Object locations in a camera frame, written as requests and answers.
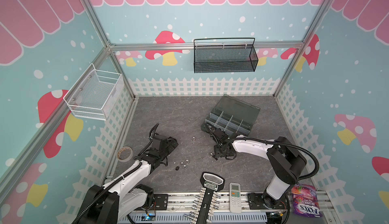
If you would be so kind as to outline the white remote control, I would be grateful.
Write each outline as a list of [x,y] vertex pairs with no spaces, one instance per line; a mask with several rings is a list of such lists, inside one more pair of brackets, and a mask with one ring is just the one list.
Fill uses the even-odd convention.
[[242,204],[241,204],[241,186],[239,183],[230,183],[230,212],[232,213],[241,213]]

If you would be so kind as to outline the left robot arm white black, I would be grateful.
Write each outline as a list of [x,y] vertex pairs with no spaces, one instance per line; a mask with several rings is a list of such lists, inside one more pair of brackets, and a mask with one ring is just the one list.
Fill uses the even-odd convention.
[[75,217],[74,224],[116,224],[136,209],[155,210],[154,190],[139,182],[161,164],[168,165],[168,156],[178,141],[156,133],[157,123],[149,132],[149,143],[134,157],[134,164],[114,180],[89,188]]

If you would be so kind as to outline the purple Fox's candy bag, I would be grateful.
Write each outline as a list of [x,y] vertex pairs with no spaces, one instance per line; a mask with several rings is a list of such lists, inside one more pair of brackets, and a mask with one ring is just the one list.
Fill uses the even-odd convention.
[[307,218],[321,218],[317,190],[308,184],[296,184],[292,189],[294,213]]

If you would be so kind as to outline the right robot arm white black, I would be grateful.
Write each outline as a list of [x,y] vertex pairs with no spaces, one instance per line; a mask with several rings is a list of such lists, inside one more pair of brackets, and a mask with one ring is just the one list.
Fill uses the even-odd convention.
[[297,182],[315,176],[320,169],[320,163],[314,154],[295,146],[285,137],[264,140],[237,134],[227,135],[210,123],[206,123],[205,127],[216,142],[215,158],[233,160],[238,153],[247,153],[270,162],[275,176],[261,197],[253,201],[267,209],[274,209]]

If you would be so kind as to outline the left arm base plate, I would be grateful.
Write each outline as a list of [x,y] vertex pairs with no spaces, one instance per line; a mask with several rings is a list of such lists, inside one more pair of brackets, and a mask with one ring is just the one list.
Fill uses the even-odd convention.
[[155,210],[167,210],[168,194],[152,194],[147,195],[145,202],[136,211],[155,211]]

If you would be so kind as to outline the black tool with sockets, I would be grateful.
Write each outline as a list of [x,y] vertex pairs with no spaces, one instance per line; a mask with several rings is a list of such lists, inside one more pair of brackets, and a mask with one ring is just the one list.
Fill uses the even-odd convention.
[[191,224],[210,224],[214,211],[218,209],[218,192],[224,189],[225,179],[212,172],[203,172],[200,178],[202,188],[194,201],[195,210],[184,216]]

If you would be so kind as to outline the grey compartment organizer box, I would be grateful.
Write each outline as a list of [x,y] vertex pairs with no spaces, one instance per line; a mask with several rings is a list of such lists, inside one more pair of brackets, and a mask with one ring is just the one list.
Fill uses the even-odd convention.
[[246,103],[235,97],[224,95],[201,125],[201,130],[207,132],[206,123],[221,129],[226,134],[248,136],[259,115],[260,107]]

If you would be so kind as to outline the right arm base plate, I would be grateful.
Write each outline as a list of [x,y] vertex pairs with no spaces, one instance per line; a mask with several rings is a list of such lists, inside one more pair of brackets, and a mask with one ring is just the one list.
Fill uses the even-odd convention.
[[259,209],[286,209],[287,196],[283,194],[280,199],[276,200],[268,193],[254,193],[251,192],[247,195],[249,207],[251,210]]

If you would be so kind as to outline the black mesh wall basket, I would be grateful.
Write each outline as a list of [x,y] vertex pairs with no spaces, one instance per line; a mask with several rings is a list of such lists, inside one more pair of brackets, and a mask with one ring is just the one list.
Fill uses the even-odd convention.
[[205,73],[254,72],[258,56],[255,38],[203,38],[193,41],[193,70]]

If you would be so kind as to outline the masking tape roll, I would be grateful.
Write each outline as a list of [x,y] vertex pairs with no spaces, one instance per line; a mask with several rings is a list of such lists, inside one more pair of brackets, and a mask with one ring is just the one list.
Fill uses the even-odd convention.
[[125,163],[133,158],[134,152],[130,147],[122,147],[118,150],[116,158],[119,162]]

